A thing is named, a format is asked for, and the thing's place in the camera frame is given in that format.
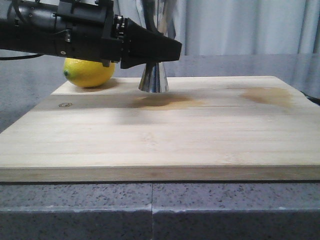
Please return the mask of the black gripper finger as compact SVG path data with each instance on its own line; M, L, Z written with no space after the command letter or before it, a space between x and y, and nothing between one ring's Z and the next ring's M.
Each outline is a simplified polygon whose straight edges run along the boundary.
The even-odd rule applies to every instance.
M143 17L145 28L154 33L160 33L160 21L163 16L161 0L143 0L142 1Z
M125 19L121 69L147 63L177 61L181 50L182 43L179 41L147 30L130 18Z

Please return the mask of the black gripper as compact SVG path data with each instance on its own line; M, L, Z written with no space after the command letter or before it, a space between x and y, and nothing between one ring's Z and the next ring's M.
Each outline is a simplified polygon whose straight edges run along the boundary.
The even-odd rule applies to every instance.
M122 42L116 37L114 3L97 5L61 0L0 2L0 48L86 61L119 62Z

